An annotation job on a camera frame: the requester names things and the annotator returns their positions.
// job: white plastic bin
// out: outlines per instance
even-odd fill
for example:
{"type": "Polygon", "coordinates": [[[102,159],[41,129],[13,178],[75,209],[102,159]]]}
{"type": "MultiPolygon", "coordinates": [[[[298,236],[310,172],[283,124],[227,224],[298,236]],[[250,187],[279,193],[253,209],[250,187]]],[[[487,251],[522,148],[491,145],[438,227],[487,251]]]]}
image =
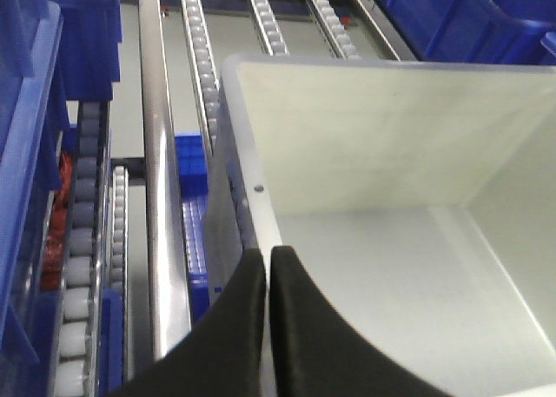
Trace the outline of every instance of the white plastic bin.
{"type": "Polygon", "coordinates": [[[556,382],[556,69],[240,56],[222,86],[244,245],[455,396],[556,382]]]}

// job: plastic bin rim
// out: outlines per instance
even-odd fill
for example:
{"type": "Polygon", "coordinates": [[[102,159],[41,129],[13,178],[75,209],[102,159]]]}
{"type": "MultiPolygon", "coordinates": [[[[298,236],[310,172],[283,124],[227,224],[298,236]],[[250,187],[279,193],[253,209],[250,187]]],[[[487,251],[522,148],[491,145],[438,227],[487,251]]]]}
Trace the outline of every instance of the plastic bin rim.
{"type": "Polygon", "coordinates": [[[493,17],[496,17],[500,22],[513,23],[515,25],[527,27],[528,29],[536,29],[534,31],[526,31],[525,33],[528,35],[533,35],[534,33],[538,33],[540,31],[556,30],[556,22],[510,17],[496,2],[494,2],[494,0],[476,0],[476,2],[482,6],[484,10],[490,12],[493,17]]]}

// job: aluminum rail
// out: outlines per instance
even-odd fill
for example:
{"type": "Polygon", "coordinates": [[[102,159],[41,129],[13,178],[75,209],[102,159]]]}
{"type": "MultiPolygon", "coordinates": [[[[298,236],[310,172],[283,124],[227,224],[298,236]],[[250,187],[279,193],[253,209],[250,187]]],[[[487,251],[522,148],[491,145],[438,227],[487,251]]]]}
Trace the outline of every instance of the aluminum rail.
{"type": "Polygon", "coordinates": [[[191,330],[182,205],[170,113],[160,0],[139,0],[153,353],[160,360],[191,330]]]}
{"type": "Polygon", "coordinates": [[[417,61],[400,33],[374,0],[351,0],[376,42],[392,60],[417,61]]]}
{"type": "Polygon", "coordinates": [[[199,128],[201,129],[205,158],[209,165],[217,132],[216,112],[220,108],[215,58],[212,55],[212,46],[201,0],[181,0],[181,2],[199,128]]]}
{"type": "Polygon", "coordinates": [[[247,0],[262,50],[270,56],[289,55],[288,46],[268,0],[247,0]]]}
{"type": "Polygon", "coordinates": [[[361,58],[328,0],[306,1],[316,24],[330,45],[333,54],[338,58],[361,58]]]}

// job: roller conveyor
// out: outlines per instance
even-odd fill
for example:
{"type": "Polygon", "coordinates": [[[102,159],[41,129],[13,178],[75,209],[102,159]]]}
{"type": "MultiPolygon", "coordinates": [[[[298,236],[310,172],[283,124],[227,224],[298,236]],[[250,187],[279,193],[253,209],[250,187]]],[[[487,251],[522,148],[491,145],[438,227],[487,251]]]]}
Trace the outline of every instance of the roller conveyor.
{"type": "Polygon", "coordinates": [[[81,103],[76,172],[69,200],[49,395],[97,395],[106,262],[109,120],[107,103],[81,103]]]}
{"type": "Polygon", "coordinates": [[[339,58],[361,58],[329,1],[307,0],[307,3],[332,52],[339,58]]]}

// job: gravity roller track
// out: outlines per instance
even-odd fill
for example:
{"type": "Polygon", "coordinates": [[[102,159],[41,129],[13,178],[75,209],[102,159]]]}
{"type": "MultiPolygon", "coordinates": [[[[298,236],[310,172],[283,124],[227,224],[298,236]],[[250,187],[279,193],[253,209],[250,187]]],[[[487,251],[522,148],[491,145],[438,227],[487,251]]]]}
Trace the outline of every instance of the gravity roller track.
{"type": "Polygon", "coordinates": [[[108,115],[107,103],[80,103],[51,352],[51,397],[97,395],[107,229],[108,115]]]}

